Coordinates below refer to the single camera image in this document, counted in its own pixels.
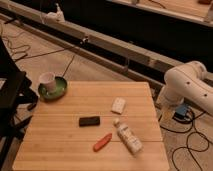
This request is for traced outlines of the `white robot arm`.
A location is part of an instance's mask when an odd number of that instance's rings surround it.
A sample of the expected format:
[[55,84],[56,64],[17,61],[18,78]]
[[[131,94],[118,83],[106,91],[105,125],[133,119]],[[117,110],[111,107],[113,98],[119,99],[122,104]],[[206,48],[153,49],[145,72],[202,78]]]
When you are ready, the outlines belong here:
[[204,82],[205,65],[191,61],[173,67],[164,74],[165,85],[158,96],[162,106],[178,106],[188,99],[213,115],[213,87]]

